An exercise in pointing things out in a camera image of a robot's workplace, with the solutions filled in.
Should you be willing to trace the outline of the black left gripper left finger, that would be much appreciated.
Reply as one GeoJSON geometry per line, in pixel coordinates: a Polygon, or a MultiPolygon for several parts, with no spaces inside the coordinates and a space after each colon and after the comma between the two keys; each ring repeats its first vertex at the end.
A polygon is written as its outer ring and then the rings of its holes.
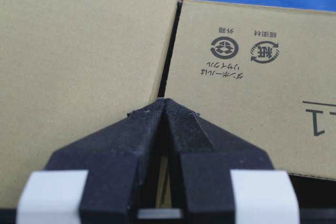
{"type": "Polygon", "coordinates": [[[17,223],[130,223],[140,204],[165,101],[53,152],[32,172],[17,223]]]}

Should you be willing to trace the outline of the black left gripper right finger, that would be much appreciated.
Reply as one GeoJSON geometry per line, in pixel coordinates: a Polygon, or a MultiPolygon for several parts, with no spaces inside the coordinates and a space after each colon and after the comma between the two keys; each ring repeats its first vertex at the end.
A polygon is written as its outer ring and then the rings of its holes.
{"type": "Polygon", "coordinates": [[[264,150],[171,99],[165,116],[189,223],[299,223],[289,176],[264,150]]]}

